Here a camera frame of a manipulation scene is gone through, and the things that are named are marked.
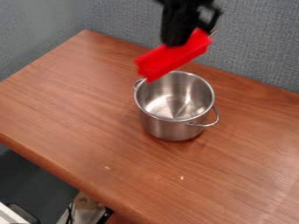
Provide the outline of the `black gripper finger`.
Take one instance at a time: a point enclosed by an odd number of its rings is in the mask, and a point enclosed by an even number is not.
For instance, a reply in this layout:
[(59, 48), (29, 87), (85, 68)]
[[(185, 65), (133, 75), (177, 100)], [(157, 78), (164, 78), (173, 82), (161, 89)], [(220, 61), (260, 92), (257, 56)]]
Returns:
[(161, 42), (169, 47), (177, 46), (175, 23), (176, 23), (176, 9), (171, 5), (165, 5), (163, 7), (160, 38)]
[(193, 29), (197, 26), (200, 13), (196, 5), (184, 5), (176, 11), (176, 38), (177, 46), (181, 46), (188, 41)]

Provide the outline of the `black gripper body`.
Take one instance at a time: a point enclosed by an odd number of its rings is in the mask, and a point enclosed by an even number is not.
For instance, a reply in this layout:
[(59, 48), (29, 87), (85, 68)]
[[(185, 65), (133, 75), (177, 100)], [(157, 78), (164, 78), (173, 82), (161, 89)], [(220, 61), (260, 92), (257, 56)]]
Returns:
[[(163, 6), (161, 34), (171, 35), (193, 28), (211, 33), (221, 16), (215, 0), (155, 0)], [(209, 22), (200, 18), (201, 9), (211, 11)]]

